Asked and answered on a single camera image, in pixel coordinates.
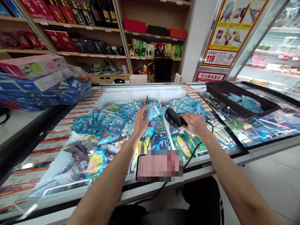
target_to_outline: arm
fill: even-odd
[[[97,177],[87,193],[72,213],[66,225],[108,224],[121,195],[128,168],[133,158],[138,141],[142,137],[149,113],[143,119],[145,110],[141,108],[135,116],[134,132],[125,142],[115,158]]]
[[[241,224],[282,224],[255,187],[209,132],[203,116],[180,115],[188,126],[183,128],[205,144],[222,187]]]

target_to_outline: white wall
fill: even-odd
[[[181,82],[192,82],[200,53],[212,26],[215,6],[218,0],[194,0],[191,22],[184,54]]]

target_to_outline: poster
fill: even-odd
[[[223,0],[202,66],[230,68],[269,0]]]
[[[222,81],[224,80],[226,74],[223,73],[208,73],[208,72],[198,72],[196,82],[211,82],[211,81]]]

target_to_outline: white floor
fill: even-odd
[[[283,224],[300,224],[299,147],[251,162],[241,170]],[[224,204],[225,225],[240,224],[216,174],[214,178],[218,182]],[[142,205],[149,212],[169,208],[188,209],[189,207],[184,200],[179,200],[175,189],[162,191],[156,199]]]

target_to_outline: black basket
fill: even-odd
[[[276,110],[280,109],[280,106],[263,99],[262,97],[257,96],[256,94],[253,94],[235,84],[232,84],[228,81],[216,81],[216,82],[207,82],[206,83],[207,92],[212,94],[214,97],[218,98],[221,102],[223,102],[225,105],[229,106],[233,111],[238,113],[243,118],[254,118],[254,117],[263,117],[266,116]],[[244,108],[243,106],[237,104],[236,102],[232,101],[231,99],[227,98],[223,94],[233,93],[238,96],[249,96],[255,100],[257,100],[259,103],[261,103],[261,108],[263,110],[262,113],[256,114],[254,112],[251,112],[250,110]]]

